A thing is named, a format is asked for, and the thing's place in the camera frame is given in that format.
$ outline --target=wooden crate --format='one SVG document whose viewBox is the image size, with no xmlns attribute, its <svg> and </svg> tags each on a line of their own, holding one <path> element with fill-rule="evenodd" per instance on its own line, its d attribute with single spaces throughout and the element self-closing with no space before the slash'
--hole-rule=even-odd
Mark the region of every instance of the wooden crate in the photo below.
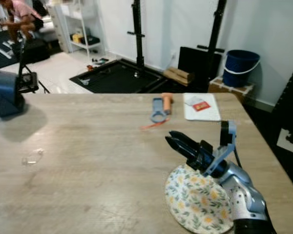
<svg viewBox="0 0 293 234">
<path fill-rule="evenodd" d="M 246 99 L 251 95 L 255 85 L 248 83 L 241 88 L 226 86 L 222 77 L 217 77 L 209 82 L 209 93 L 233 93 L 237 96 L 241 103 L 245 103 Z"/>
</svg>

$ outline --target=black shorts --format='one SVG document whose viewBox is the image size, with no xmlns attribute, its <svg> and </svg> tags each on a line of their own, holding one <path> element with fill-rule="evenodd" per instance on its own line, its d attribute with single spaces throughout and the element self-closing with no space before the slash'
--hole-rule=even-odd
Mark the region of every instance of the black shorts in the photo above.
<svg viewBox="0 0 293 234">
<path fill-rule="evenodd" d="M 39 31 L 39 29 L 43 28 L 43 21 L 39 18 L 35 17 L 35 21 L 33 21 L 33 24 L 35 25 L 35 32 Z"/>
</svg>

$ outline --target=floral cloth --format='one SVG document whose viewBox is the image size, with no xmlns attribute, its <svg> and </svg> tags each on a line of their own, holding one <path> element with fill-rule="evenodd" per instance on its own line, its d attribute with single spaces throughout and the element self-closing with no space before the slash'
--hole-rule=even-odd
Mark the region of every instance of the floral cloth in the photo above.
<svg viewBox="0 0 293 234">
<path fill-rule="evenodd" d="M 193 233 L 223 234 L 233 227 L 224 189 L 186 164 L 169 175 L 165 195 L 172 215 Z"/>
</svg>

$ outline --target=table surface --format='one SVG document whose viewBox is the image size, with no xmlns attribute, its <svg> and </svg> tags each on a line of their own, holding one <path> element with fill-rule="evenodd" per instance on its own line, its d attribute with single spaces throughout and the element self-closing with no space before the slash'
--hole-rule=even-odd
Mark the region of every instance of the table surface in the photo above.
<svg viewBox="0 0 293 234">
<path fill-rule="evenodd" d="M 293 185 L 232 94 L 215 94 L 237 123 L 237 150 L 264 195 L 278 234 L 293 234 Z M 0 120 L 0 234 L 186 234 L 164 184 L 185 159 L 164 137 L 181 131 L 218 146 L 220 124 L 184 119 L 148 131 L 158 95 L 26 95 L 24 115 Z M 37 164 L 22 165 L 24 158 Z"/>
</svg>

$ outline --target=orange string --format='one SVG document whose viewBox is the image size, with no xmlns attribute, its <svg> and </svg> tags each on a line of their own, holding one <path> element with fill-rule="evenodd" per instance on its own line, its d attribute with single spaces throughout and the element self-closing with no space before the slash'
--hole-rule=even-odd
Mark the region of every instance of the orange string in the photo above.
<svg viewBox="0 0 293 234">
<path fill-rule="evenodd" d="M 149 129 L 149 128 L 153 128 L 153 127 L 157 127 L 157 126 L 160 126 L 166 122 L 170 121 L 170 118 L 167 118 L 166 120 L 164 120 L 163 122 L 160 122 L 160 123 L 155 123 L 155 124 L 152 124 L 152 125 L 149 125 L 149 126 L 144 126 L 144 127 L 141 127 L 142 130 L 146 130 L 146 129 Z"/>
</svg>

